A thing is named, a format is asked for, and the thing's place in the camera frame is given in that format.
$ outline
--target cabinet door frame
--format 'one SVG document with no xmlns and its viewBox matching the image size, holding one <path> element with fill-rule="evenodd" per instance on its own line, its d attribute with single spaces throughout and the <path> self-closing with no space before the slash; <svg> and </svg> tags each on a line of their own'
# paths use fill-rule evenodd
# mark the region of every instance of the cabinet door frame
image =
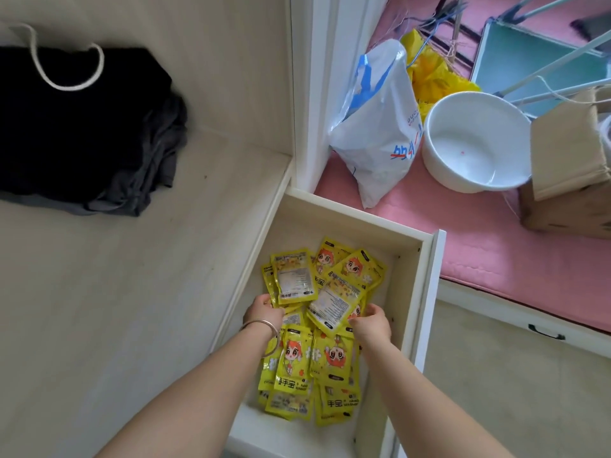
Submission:
<svg viewBox="0 0 611 458">
<path fill-rule="evenodd" d="M 289 0 L 296 188 L 316 189 L 330 154 L 329 130 L 386 1 Z"/>
</svg>

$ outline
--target open drawer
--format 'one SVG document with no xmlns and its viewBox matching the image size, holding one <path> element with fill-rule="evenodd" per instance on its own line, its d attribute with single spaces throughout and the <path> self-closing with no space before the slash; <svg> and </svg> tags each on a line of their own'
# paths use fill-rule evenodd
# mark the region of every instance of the open drawer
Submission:
<svg viewBox="0 0 611 458">
<path fill-rule="evenodd" d="M 413 230 L 291 187 L 279 202 L 260 251 L 253 254 L 256 259 L 244 271 L 243 291 L 227 310 L 214 347 L 239 330 L 254 296 L 265 292 L 260 267 L 270 261 L 270 254 L 303 246 L 315 252 L 325 235 L 364 247 L 389 266 L 369 301 L 384 307 L 393 344 L 424 369 L 446 233 Z M 313 418 L 311 423 L 285 421 L 263 413 L 256 404 L 257 375 L 235 418 L 227 449 L 249 458 L 390 457 L 394 430 L 377 392 L 366 383 L 363 359 L 361 364 L 365 388 L 360 411 L 351 421 L 328 427 L 317 427 Z"/>
</svg>

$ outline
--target drawer handle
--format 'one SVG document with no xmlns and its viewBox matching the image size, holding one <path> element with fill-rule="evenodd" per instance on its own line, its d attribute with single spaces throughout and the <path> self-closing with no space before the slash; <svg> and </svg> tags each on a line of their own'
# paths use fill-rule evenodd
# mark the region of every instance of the drawer handle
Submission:
<svg viewBox="0 0 611 458">
<path fill-rule="evenodd" d="M 541 331 L 539 331 L 535 325 L 529 325 L 529 330 L 534 331 L 535 333 L 540 334 L 541 336 L 545 336 L 547 338 L 556 339 L 557 341 L 565 341 L 566 340 L 566 336 L 564 336 L 564 334 L 558 334 L 557 336 L 550 336 L 549 334 L 542 333 Z"/>
</svg>

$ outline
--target silver bangle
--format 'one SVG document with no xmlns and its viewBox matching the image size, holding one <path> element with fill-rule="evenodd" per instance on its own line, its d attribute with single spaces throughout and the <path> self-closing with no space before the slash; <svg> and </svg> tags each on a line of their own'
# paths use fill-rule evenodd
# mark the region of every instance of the silver bangle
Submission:
<svg viewBox="0 0 611 458">
<path fill-rule="evenodd" d="M 259 322 L 259 323 L 265 323 L 267 326 L 269 326 L 269 327 L 271 328 L 271 331 L 272 331 L 272 332 L 273 332 L 273 334 L 274 334 L 274 336 L 273 336 L 273 337 L 274 337 L 274 338 L 276 338 L 276 346 L 275 346 L 275 347 L 274 347 L 274 348 L 271 350 L 271 352 L 269 352 L 269 353 L 267 353 L 267 354 L 264 354 L 264 356 L 262 356 L 262 357 L 261 357 L 261 358 L 265 358 L 265 357 L 268 357 L 268 356 L 270 356 L 271 354 L 273 354 L 273 353 L 276 351 L 276 349 L 278 348 L 278 346 L 279 346 L 279 344 L 280 344 L 280 334 L 278 333 L 278 330 L 276 329 L 276 327 L 275 327 L 275 326 L 274 326 L 272 323 L 270 323 L 270 322 L 269 322 L 269 321 L 267 321 L 267 320 L 261 320 L 260 318 L 256 318 L 256 319 L 254 319 L 254 320 L 247 321 L 246 323 L 244 323 L 244 324 L 242 325 L 242 327 L 240 328 L 240 331 L 241 331 L 242 329 L 246 328 L 246 327 L 247 327 L 249 324 L 251 324 L 251 323 L 255 323 L 255 322 Z"/>
</svg>

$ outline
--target forearm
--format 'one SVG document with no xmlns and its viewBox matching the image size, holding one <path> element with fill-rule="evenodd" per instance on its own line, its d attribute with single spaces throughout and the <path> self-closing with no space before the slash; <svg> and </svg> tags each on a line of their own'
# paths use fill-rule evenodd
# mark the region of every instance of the forearm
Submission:
<svg viewBox="0 0 611 458">
<path fill-rule="evenodd" d="M 373 383 L 409 458 L 511 457 L 388 340 L 363 348 Z"/>
<path fill-rule="evenodd" d="M 252 323 L 146 405 L 97 458 L 218 457 L 271 330 Z"/>
</svg>

